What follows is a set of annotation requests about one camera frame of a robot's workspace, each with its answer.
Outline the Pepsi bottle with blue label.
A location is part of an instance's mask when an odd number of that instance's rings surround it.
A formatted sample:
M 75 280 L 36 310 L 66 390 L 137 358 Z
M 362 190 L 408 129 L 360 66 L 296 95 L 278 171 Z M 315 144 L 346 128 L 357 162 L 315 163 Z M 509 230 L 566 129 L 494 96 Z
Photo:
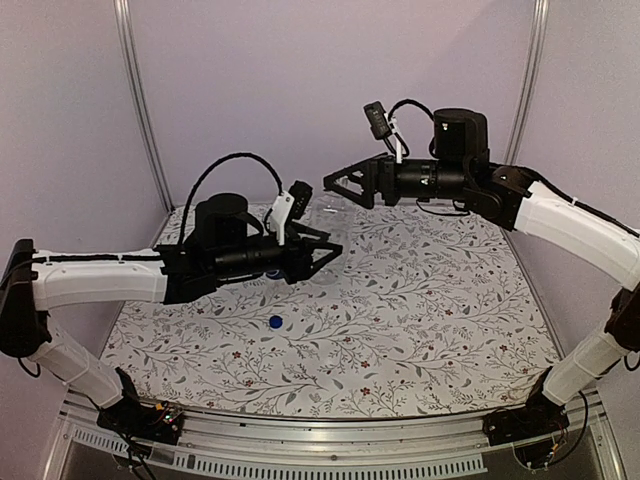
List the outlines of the Pepsi bottle with blue label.
M 265 276 L 270 280 L 281 280 L 284 278 L 282 270 L 271 270 L 265 273 Z

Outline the blue bottle cap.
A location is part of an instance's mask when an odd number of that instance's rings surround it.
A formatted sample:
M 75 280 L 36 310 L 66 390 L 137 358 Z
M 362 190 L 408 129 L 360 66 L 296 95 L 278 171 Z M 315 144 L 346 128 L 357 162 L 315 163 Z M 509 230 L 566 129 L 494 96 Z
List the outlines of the blue bottle cap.
M 269 318 L 269 327 L 277 330 L 283 326 L 283 318 L 279 315 L 273 315 Z

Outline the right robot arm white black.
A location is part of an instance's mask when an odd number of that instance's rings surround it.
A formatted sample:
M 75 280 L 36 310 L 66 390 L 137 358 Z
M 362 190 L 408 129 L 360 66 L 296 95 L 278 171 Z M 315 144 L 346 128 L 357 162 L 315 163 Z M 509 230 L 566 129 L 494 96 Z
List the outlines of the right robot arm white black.
M 371 209 L 402 199 L 450 200 L 508 231 L 541 238 L 587 261 L 621 287 L 607 322 L 536 380 L 520 408 L 483 419 L 490 445 L 565 432 L 566 404 L 639 349 L 639 233 L 571 197 L 536 171 L 493 163 L 485 115 L 444 108 L 431 113 L 428 159 L 397 145 L 324 177 L 325 190 Z

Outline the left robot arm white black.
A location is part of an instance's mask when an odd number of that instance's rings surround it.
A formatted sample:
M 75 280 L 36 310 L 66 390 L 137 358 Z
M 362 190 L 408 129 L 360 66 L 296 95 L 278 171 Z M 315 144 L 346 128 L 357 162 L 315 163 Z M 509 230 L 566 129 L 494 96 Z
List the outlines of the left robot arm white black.
M 133 253 L 57 254 L 20 239 L 1 280 L 1 352 L 85 395 L 99 427 L 125 440 L 175 445 L 180 409 L 168 401 L 144 405 L 131 377 L 97 359 L 50 320 L 50 311 L 109 301 L 187 304 L 272 273 L 287 284 L 309 280 L 343 251 L 329 233 L 300 223 L 309 200 L 284 192 L 260 220 L 245 197 L 216 194 L 197 204 L 193 231 L 177 243 Z

